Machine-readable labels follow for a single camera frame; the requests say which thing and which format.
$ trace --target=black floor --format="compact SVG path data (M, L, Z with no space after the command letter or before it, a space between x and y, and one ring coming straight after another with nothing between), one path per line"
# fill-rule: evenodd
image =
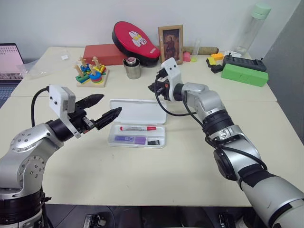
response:
M47 204L56 228L83 228L86 214L101 214L105 228L204 227L220 228L218 213L238 220L250 207L117 207Z

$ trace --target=black cable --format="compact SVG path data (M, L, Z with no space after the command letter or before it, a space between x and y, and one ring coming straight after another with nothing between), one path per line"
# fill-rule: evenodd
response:
M253 222L253 228L258 228L259 220L260 220L260 217L256 213L255 220Z
M160 105L161 109L164 110L166 113L168 113L168 114L170 114L170 115L173 115L173 116L187 116L187 115L191 115L190 113L175 114L175 113L169 112L167 109L165 109L164 106L162 106L162 104L161 104L161 102L160 102L160 99L158 98L157 93L156 93L156 84L157 84L157 80L158 80L158 78L155 79L155 83L154 83L154 94L155 94L157 103Z
M234 149L234 148L226 147L226 146L222 146L222 145L219 145L218 147L221 148L221 149L224 149L224 150L233 151L235 153L239 153L239 154L242 154L242 155L244 155L246 157L249 157L252 160L256 161L258 164L260 164L263 167L264 170L267 170L266 164L262 160L260 160L257 157L251 155L250 153L246 153L244 151L240 151L238 149Z
M113 213L113 211L111 210L111 208L109 208L108 206L106 206L106 207L109 209L109 211L111 212L111 214L112 214L112 216L113 216L114 228L116 228L116 222L115 222L115 216L114 216L114 213Z
M184 99L183 99L182 101L183 101L184 106L185 106L185 108L187 109L189 115L191 115L192 118L193 118L196 122L198 122L199 125L203 128L202 122L199 121L199 119L196 118L195 115L193 115L193 114L191 113L189 107L187 106L186 98L185 98L185 97L186 97L186 96L184 96ZM224 149L224 150L227 150L227 151L233 151L233 152L235 152L235 153L239 153L239 154L242 154L242 155L244 155L244 156L246 156L246 157L249 157L249 158L251 158L252 160L254 160L255 162L257 162L258 164L260 164L260 165L263 167L264 170L267 170L266 164L265 164L262 160L260 160L260 159L258 159L257 157L251 155L250 153L247 153L247 152L244 152L244 151L241 151L241 150L238 150L238 149L234 149L234 148L231 148L231 147L226 147L226 146L222 146L222 145L216 145L216 144L214 144L214 143L209 139L209 137L208 137L207 134L206 134L206 137L205 137L205 141L206 141L206 143L208 143L210 146L212 146L212 147L215 148L215 149L216 149L216 148L221 148L221 149Z
M184 103L184 106L185 106L185 108L187 109L188 114L190 114L190 115L192 116L192 118L193 118L196 122L198 122L199 125L200 125L202 128L204 128L203 123L202 123L201 121L199 121L199 119L196 118L196 116L190 111L190 109L189 109L189 107L188 107L188 105L187 105L187 103L186 103L186 94L185 94L185 96L184 96L182 102Z
M43 203L43 205L42 205L42 217L43 217L43 224L44 224L45 227L47 227L47 225L48 225L49 228L54 228L51 220L48 218L45 203Z
M32 120L32 127L35 126L35 117L34 117L34 108L35 108L35 102L36 102L36 99L37 97L44 91L48 91L49 90L49 87L47 86L46 88L43 88L43 89L40 89L37 93L35 93L35 95L33 96L33 99L32 99L32 104L30 106L30 117L31 117L31 120Z

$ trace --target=plastic bag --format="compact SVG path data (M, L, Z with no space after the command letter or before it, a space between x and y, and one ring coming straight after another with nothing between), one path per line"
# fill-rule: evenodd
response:
M51 54L43 55L39 60L17 66L23 77L35 79L47 76L72 67L76 60L72 59L68 50L59 48L51 50Z

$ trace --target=wooden toy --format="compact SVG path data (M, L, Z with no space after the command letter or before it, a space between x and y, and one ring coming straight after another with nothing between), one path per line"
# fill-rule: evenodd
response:
M90 76L86 73L83 73L78 65L75 65L74 68L78 72L78 76L76 76L75 78L79 83L85 83L88 79L90 79Z
M101 65L97 57L93 57L95 65L87 64L86 59L80 57L79 61L81 66L74 66L74 69L78 72L76 76L78 87L104 87L109 70L106 69L105 65Z
M93 62L95 62L95 66L100 69L100 64L99 64L99 61L98 61L98 58L96 56L93 57L92 59Z

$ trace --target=green sponge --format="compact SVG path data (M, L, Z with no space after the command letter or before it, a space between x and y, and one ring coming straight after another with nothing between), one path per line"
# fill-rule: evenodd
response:
M232 64L225 64L222 78L262 87L268 81L268 73Z

